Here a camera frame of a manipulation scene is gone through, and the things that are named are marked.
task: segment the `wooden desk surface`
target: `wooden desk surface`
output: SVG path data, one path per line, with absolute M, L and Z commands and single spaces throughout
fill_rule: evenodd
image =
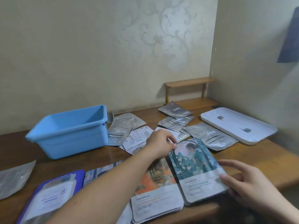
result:
M 158 108 L 149 108 L 132 112 L 152 129 L 165 117 Z M 197 117 L 201 113 L 212 108 L 193 110 Z M 189 125 L 200 123 L 195 118 Z M 35 143 L 25 140 L 27 131 L 11 133 L 0 136 L 0 170 L 5 170 L 22 165 L 33 160 L 37 163 L 24 188 L 7 199 L 0 200 L 0 223 L 14 224 L 20 213 L 27 204 L 33 191 L 43 181 L 58 177 L 68 172 L 84 169 L 85 171 L 99 168 L 120 160 L 125 160 L 130 154 L 118 147 L 105 146 L 99 149 L 74 155 L 71 157 L 51 160 Z M 256 166 L 270 179 L 279 189 L 283 189 L 299 183 L 299 157 L 288 152 L 277 144 L 264 140 L 257 145 L 248 146 L 236 143 L 232 147 L 218 153 L 213 153 L 216 159 L 236 159 L 247 164 Z M 236 171 L 224 168 L 228 174 Z M 189 223 L 216 214 L 221 209 L 229 206 L 226 199 L 224 205 L 216 202 L 205 202 L 192 207 L 184 207 L 182 211 L 167 215 L 152 221 L 154 224 Z

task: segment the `wallpaper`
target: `wallpaper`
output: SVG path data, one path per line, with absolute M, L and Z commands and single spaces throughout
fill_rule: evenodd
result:
M 217 2 L 0 0 L 0 134 L 93 105 L 163 105 L 163 83 L 209 76 Z

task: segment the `plastic tub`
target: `plastic tub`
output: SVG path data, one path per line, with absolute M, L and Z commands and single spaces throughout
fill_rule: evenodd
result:
M 97 105 L 44 117 L 26 135 L 51 159 L 103 147 L 108 141 L 106 105 Z

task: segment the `gray packet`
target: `gray packet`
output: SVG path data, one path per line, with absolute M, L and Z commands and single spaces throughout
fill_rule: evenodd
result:
M 181 129 L 183 129 L 193 119 L 194 116 L 186 116 L 180 119 L 167 116 L 158 123 L 158 126 L 165 127 L 175 132 L 180 132 Z
M 182 140 L 190 137 L 191 135 L 185 130 L 185 128 L 180 130 L 180 134 L 178 135 L 178 142 L 181 142 Z
M 185 129 L 192 137 L 199 137 L 208 148 L 215 151 L 224 150 L 238 142 L 237 139 L 203 122 Z
M 114 117 L 108 129 L 108 142 L 106 145 L 119 146 L 124 143 L 135 123 L 135 116 L 131 115 Z
M 0 171 L 0 200 L 21 190 L 26 184 L 36 160 L 30 163 Z
M 132 114 L 130 112 L 124 113 L 124 114 L 122 114 L 122 115 L 120 115 L 118 117 L 122 118 L 122 117 L 132 117 L 132 116 L 134 116 L 134 118 L 135 118 L 135 120 L 134 120 L 135 122 L 134 122 L 132 130 L 136 130 L 138 127 L 141 127 L 144 124 L 146 124 L 145 121 L 143 121 L 142 119 L 140 119 L 139 117 L 135 116 L 134 114 Z
M 173 101 L 171 101 L 169 104 L 167 104 L 165 106 L 162 106 L 158 110 L 165 113 L 166 115 L 174 117 L 176 119 L 180 119 L 182 117 L 192 114 L 192 112 L 183 109 L 182 107 L 178 106 Z

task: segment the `white tray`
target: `white tray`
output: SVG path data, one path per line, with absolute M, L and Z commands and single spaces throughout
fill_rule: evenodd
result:
M 270 124 L 223 107 L 202 113 L 201 118 L 248 145 L 255 145 L 277 132 Z

